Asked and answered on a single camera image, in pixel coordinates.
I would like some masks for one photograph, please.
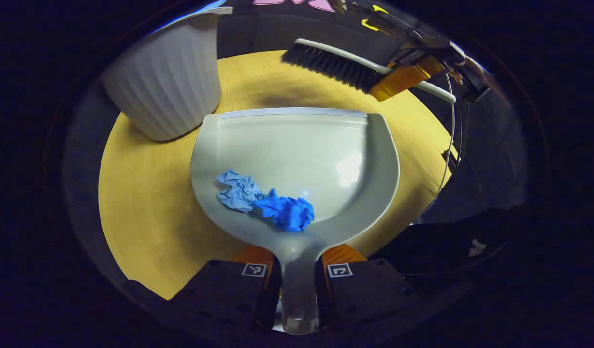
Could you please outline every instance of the table surface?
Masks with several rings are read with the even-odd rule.
[[[449,133],[411,92],[379,103],[323,75],[281,64],[281,53],[220,59],[222,99],[215,113],[306,106],[382,114],[398,149],[400,181],[385,215],[348,242],[369,256],[433,200]],[[99,207],[110,251],[128,279],[165,299],[208,260],[230,260],[247,246],[215,226],[193,195],[190,159],[197,136],[198,128],[172,141],[151,141],[121,113],[101,162]]]

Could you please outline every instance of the hand brush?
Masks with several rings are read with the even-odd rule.
[[[408,87],[415,86],[450,103],[456,102],[456,97],[453,94],[425,82],[424,80],[429,79],[430,75],[425,73],[422,68],[416,69],[421,72],[418,75],[410,72],[392,74],[401,68],[393,69],[381,66],[328,44],[298,38],[281,59],[287,64],[319,72],[357,90],[370,93],[378,101],[383,101]]]

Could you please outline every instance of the black background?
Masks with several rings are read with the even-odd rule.
[[[55,111],[98,72],[98,52],[194,4],[0,3],[0,347],[200,343],[124,301],[50,216],[43,180]],[[542,116],[554,187],[549,213],[499,267],[500,284],[401,344],[594,346],[594,2],[398,6],[486,43],[514,72]]]

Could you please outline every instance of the dustpan handle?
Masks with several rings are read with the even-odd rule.
[[[304,253],[282,265],[282,324],[284,332],[305,335],[314,330],[316,317],[315,266],[318,255]]]

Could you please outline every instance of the crumpled paper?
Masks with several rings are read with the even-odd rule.
[[[252,203],[255,208],[262,209],[264,218],[272,217],[273,224],[284,231],[299,232],[314,220],[314,207],[310,202],[299,198],[278,197],[275,189],[263,200]]]
[[[241,176],[232,169],[215,177],[220,183],[230,185],[231,188],[217,194],[217,199],[226,207],[242,212],[250,212],[252,203],[262,200],[264,194],[251,176]]]

